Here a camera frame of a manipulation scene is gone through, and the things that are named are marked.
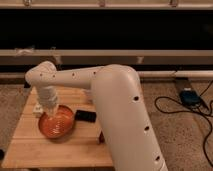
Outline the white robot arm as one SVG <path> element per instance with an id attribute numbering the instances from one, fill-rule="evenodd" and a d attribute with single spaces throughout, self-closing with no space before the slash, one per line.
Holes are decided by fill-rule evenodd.
<path id="1" fill-rule="evenodd" d="M 30 69 L 28 84 L 91 91 L 115 171 L 168 171 L 144 103 L 138 73 L 125 65 L 61 70 L 45 61 Z"/>

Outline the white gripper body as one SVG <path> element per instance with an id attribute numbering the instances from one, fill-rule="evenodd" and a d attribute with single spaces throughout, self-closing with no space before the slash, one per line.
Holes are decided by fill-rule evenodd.
<path id="1" fill-rule="evenodd" d="M 53 86 L 37 88 L 38 102 L 45 112 L 54 113 L 58 107 L 57 91 Z"/>

